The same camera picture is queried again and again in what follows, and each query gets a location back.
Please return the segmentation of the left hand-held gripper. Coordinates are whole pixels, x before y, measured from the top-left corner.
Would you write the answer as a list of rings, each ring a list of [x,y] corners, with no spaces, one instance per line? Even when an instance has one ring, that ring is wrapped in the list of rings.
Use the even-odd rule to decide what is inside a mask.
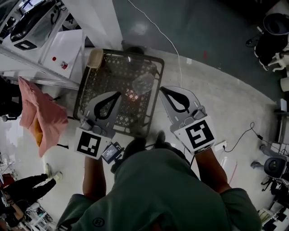
[[[106,92],[88,103],[75,132],[74,152],[97,160],[101,157],[116,134],[113,127],[120,103],[121,92]]]

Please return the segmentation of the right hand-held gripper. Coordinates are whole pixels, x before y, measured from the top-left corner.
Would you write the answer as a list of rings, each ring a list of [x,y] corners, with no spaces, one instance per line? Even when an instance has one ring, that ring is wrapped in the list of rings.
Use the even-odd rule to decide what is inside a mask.
[[[214,128],[210,116],[193,92],[177,86],[162,86],[159,96],[172,125],[170,131],[191,155],[214,145]]]

